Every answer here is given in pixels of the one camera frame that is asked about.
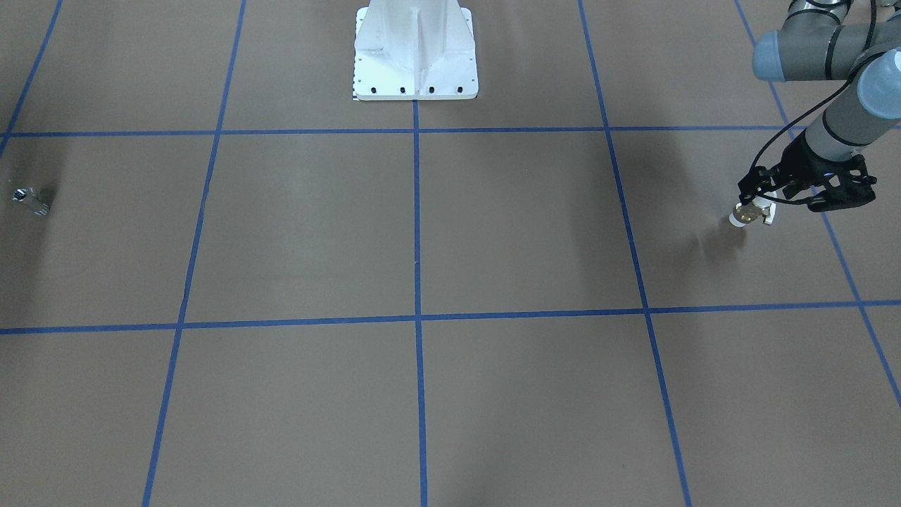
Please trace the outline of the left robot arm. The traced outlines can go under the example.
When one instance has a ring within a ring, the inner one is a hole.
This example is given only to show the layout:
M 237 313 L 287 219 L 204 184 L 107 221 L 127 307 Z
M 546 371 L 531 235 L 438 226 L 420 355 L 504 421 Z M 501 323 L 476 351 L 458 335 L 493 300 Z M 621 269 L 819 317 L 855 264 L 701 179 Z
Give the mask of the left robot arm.
M 781 29 L 757 41 L 752 68 L 760 80 L 836 81 L 840 89 L 812 108 L 814 120 L 778 163 L 752 163 L 738 184 L 740 205 L 770 201 L 821 213 L 876 198 L 863 151 L 899 123 L 899 3 L 871 2 L 872 13 L 893 13 L 866 25 L 846 25 L 851 6 L 792 1 Z

